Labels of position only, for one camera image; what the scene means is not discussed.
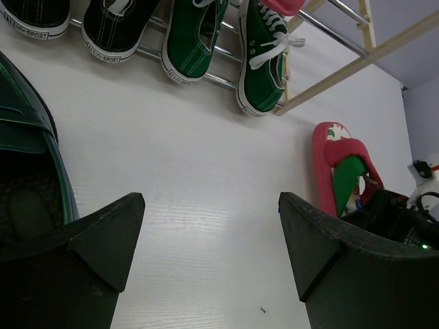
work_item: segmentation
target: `sneaker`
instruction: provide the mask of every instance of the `sneaker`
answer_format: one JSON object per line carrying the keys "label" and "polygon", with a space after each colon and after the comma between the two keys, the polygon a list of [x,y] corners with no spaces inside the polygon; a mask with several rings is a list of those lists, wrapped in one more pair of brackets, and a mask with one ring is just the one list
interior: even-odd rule
{"label": "sneaker", "polygon": [[0,0],[0,12],[18,32],[49,40],[66,32],[70,22],[70,1]]}
{"label": "sneaker", "polygon": [[52,115],[0,52],[0,249],[78,219]]}
{"label": "sneaker", "polygon": [[82,23],[87,49],[100,60],[120,63],[136,51],[160,0],[91,0]]}
{"label": "sneaker", "polygon": [[179,84],[194,84],[206,74],[228,0],[171,0],[162,48],[162,65]]}
{"label": "sneaker", "polygon": [[288,45],[302,47],[305,39],[290,37],[285,19],[258,0],[242,1],[239,28],[243,61],[237,100],[245,113],[261,117],[274,109],[285,91],[283,51]]}

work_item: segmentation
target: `white rubber sole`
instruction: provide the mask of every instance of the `white rubber sole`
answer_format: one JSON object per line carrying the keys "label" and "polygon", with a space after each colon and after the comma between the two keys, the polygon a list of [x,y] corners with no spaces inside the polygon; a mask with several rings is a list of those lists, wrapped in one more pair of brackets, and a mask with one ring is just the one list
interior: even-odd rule
{"label": "white rubber sole", "polygon": [[29,25],[7,10],[1,1],[0,13],[6,22],[8,22],[16,31],[38,40],[52,40],[59,38],[67,31],[70,23],[69,13],[67,19],[61,25],[56,27],[37,27]]}
{"label": "white rubber sole", "polygon": [[166,72],[166,75],[171,78],[171,80],[177,82],[178,84],[190,85],[195,84],[203,77],[185,77],[183,74],[177,71],[174,65],[171,63],[169,56],[167,55],[167,41],[169,38],[169,34],[171,32],[171,24],[172,24],[172,14],[174,13],[174,1],[171,0],[171,15],[169,16],[169,25],[166,30],[165,39],[163,41],[162,46],[162,66]]}
{"label": "white rubber sole", "polygon": [[254,117],[263,117],[264,115],[271,113],[271,111],[261,112],[254,108],[248,101],[246,90],[244,88],[247,70],[247,10],[249,3],[249,0],[243,0],[239,6],[239,34],[241,35],[242,65],[241,73],[239,74],[238,87],[236,88],[236,100],[244,113]]}
{"label": "white rubber sole", "polygon": [[107,51],[96,45],[88,36],[84,24],[81,26],[81,35],[82,40],[84,40],[85,46],[90,53],[95,56],[97,59],[105,62],[105,63],[111,63],[111,64],[118,64],[125,62],[126,60],[129,60],[131,56],[134,55],[134,52],[136,51],[137,47],[139,46],[140,39],[142,37],[142,34],[139,36],[139,39],[137,40],[136,44],[133,46],[133,48],[126,50],[126,51]]}

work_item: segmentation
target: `slipper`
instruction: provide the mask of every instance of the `slipper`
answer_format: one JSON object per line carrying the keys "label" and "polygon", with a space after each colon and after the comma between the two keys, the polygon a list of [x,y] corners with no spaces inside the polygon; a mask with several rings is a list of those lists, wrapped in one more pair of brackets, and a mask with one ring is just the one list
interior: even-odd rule
{"label": "slipper", "polygon": [[[366,203],[383,182],[364,144],[352,138],[340,123],[317,125],[312,137],[313,164],[320,194],[320,209],[342,217]],[[359,193],[359,178],[365,189]]]}
{"label": "slipper", "polygon": [[0,52],[0,249],[76,220],[52,115]]}

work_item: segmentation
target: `gray wall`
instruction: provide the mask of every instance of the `gray wall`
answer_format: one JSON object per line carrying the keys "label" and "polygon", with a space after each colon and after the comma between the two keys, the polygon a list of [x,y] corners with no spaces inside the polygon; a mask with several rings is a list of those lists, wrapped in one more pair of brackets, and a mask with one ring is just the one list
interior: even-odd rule
{"label": "gray wall", "polygon": [[[342,0],[357,9],[357,0]],[[377,43],[380,44],[411,24],[439,9],[439,0],[370,0]],[[361,44],[355,22],[330,3],[316,15]],[[421,36],[377,65],[409,88],[439,76],[439,28]]]}
{"label": "gray wall", "polygon": [[412,157],[439,154],[439,77],[404,93]]}

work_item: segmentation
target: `red strap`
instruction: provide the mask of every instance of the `red strap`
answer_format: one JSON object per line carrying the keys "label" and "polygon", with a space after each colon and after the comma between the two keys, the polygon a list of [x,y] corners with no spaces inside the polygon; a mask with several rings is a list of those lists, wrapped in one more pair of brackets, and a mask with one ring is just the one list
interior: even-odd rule
{"label": "red strap", "polygon": [[378,175],[378,171],[375,169],[366,146],[355,138],[343,138],[338,141],[328,141],[324,146],[324,158],[329,166],[335,168],[340,161],[348,156],[358,156],[361,158],[369,172],[369,176],[376,184],[366,180],[366,187],[361,200],[366,203],[377,188],[384,188],[384,184]]}

